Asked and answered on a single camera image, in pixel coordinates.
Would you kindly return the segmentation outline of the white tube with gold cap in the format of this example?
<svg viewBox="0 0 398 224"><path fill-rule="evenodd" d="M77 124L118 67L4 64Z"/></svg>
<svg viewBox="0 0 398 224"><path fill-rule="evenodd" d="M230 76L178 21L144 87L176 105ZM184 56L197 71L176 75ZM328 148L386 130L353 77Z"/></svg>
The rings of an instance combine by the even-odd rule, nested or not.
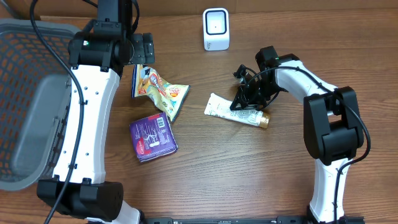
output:
<svg viewBox="0 0 398 224"><path fill-rule="evenodd" d="M204 114L236 121L264 129L268 128L270 115L256 110L230 110L232 102L214 93L210 95Z"/></svg>

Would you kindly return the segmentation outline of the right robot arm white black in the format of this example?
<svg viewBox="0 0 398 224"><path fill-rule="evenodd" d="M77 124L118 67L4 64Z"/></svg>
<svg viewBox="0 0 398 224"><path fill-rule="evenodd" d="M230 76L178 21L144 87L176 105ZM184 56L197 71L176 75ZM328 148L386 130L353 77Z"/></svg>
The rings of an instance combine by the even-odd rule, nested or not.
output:
<svg viewBox="0 0 398 224"><path fill-rule="evenodd" d="M365 158L356 157L357 150L371 145L355 91L324 82L296 55L279 56L272 46L258 51L255 59L258 72L245 65L234 72L240 85L230 109L262 111L281 92L299 100L305 147L315 160L307 223L364 223L363 217L348 217L343 209L348 169Z"/></svg>

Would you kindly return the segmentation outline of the yellow snack bag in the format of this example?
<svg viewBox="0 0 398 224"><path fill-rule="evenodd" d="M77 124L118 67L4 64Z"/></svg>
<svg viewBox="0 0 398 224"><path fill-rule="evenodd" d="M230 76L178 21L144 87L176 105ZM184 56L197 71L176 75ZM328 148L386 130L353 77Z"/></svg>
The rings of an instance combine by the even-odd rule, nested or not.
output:
<svg viewBox="0 0 398 224"><path fill-rule="evenodd" d="M148 96L155 107L163 111L172 123L176 120L189 89L190 85L169 83L148 65L134 66L132 97Z"/></svg>

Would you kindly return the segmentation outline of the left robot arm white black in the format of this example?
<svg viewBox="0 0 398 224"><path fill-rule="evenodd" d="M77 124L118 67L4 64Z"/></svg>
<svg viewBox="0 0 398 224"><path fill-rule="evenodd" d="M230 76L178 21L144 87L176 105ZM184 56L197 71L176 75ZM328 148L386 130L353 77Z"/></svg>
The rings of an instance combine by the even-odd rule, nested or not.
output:
<svg viewBox="0 0 398 224"><path fill-rule="evenodd" d="M123 185L106 181L104 147L109 114L126 65L155 60L150 33L137 33L137 1L98 1L97 17L68 44L63 63L72 79L65 138L51 178L37 196L52 213L90 223L144 223L124 201Z"/></svg>

